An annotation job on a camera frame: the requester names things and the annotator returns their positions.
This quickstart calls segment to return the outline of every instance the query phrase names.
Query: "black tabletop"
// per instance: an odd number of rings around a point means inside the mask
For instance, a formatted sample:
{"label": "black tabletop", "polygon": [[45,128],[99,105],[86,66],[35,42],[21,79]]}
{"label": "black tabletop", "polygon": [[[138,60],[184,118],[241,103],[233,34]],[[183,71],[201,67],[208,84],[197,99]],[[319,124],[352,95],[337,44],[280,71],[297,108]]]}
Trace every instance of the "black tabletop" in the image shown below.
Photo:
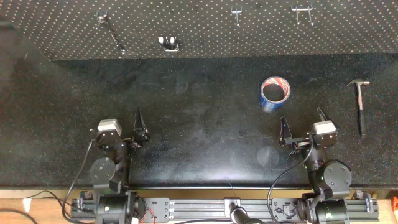
{"label": "black tabletop", "polygon": [[[133,188],[270,187],[302,159],[277,145],[281,114],[299,137],[319,121],[319,106],[340,126],[328,155],[352,168],[353,187],[398,184],[397,55],[59,62],[15,55],[1,65],[2,188],[66,188],[89,129],[116,118],[129,137],[138,106],[152,139],[133,152]],[[273,75],[287,79],[292,93],[281,109],[265,113],[259,86]],[[370,81],[362,91],[364,139],[355,89],[347,87],[355,78]],[[98,155],[90,152],[78,187],[91,185],[88,170]],[[305,169],[278,186],[309,187]]]}

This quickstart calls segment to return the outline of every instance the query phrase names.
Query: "wooden floor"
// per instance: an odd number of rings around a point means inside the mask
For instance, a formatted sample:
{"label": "wooden floor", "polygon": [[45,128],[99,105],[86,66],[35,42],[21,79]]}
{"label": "wooden floor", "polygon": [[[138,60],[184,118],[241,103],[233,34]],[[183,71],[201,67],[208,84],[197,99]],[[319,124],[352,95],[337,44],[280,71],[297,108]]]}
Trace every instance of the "wooden floor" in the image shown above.
{"label": "wooden floor", "polygon": [[[19,210],[22,212],[26,212],[24,209],[24,205],[22,203],[22,199],[16,199],[18,195],[21,195],[22,198],[28,197],[30,195],[35,194],[36,191],[24,191],[22,193],[12,194],[12,191],[9,192],[9,196],[13,195],[14,199],[0,199],[0,209],[2,208],[11,208],[15,210]],[[54,191],[57,193],[59,197],[62,198],[64,191]],[[225,190],[173,190],[173,191],[143,191],[141,195],[143,197],[164,197],[164,194],[169,195],[169,198],[178,199],[178,198],[201,198],[201,199],[209,199],[209,198],[224,198],[224,197],[233,197],[236,194],[237,197],[245,198],[245,199],[262,199],[266,195],[266,190],[236,190],[234,192],[225,191]],[[0,190],[0,197],[5,197],[6,191]],[[273,197],[297,197],[297,195],[301,195],[302,191],[275,191]],[[49,195],[43,194],[39,195],[39,197],[48,197]],[[397,223],[392,212],[391,201],[390,200],[379,200],[379,209],[380,209],[380,222],[364,222],[364,224],[376,224],[376,223]],[[32,216],[38,224],[53,224],[53,223],[68,223],[62,218],[61,207],[56,200],[52,199],[32,199],[30,204],[29,215]],[[7,224],[28,224],[32,223],[30,220],[26,219],[22,215],[16,213],[8,213],[8,212],[0,212],[0,223]]]}

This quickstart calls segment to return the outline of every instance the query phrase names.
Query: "hammer handle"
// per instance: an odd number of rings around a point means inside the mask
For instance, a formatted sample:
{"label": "hammer handle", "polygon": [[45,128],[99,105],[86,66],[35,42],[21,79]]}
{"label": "hammer handle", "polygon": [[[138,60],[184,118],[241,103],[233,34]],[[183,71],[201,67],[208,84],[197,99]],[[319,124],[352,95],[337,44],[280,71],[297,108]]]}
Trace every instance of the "hammer handle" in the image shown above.
{"label": "hammer handle", "polygon": [[365,117],[363,110],[358,110],[358,118],[359,118],[359,132],[361,133],[361,137],[365,137],[366,127],[365,127]]}

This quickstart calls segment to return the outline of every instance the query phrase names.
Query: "roll of tape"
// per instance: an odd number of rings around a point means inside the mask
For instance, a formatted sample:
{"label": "roll of tape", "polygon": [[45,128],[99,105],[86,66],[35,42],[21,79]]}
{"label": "roll of tape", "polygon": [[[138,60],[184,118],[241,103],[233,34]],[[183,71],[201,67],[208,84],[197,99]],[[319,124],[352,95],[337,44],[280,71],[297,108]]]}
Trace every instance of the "roll of tape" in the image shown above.
{"label": "roll of tape", "polygon": [[[281,99],[279,101],[271,101],[271,100],[268,100],[264,96],[264,87],[266,87],[267,85],[271,85],[271,84],[279,85],[279,87],[281,87],[281,89],[283,89],[283,91],[284,91],[283,99]],[[290,96],[290,85],[286,81],[286,79],[284,79],[282,77],[278,77],[278,76],[269,77],[262,83],[262,85],[260,87],[260,104],[262,105],[262,109],[265,112],[271,112],[277,108],[280,108],[285,103],[285,101],[287,100],[287,98],[289,96]]]}

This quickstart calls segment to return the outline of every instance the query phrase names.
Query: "pegboard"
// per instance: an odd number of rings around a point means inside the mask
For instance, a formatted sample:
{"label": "pegboard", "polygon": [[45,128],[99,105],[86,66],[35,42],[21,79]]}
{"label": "pegboard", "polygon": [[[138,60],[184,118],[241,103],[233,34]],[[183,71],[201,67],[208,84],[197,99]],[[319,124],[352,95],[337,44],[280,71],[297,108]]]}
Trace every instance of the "pegboard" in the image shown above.
{"label": "pegboard", "polygon": [[[313,25],[292,10],[310,6]],[[99,10],[126,54],[96,29]],[[390,0],[3,0],[0,13],[50,60],[398,52]],[[180,51],[164,52],[159,36],[176,36]]]}

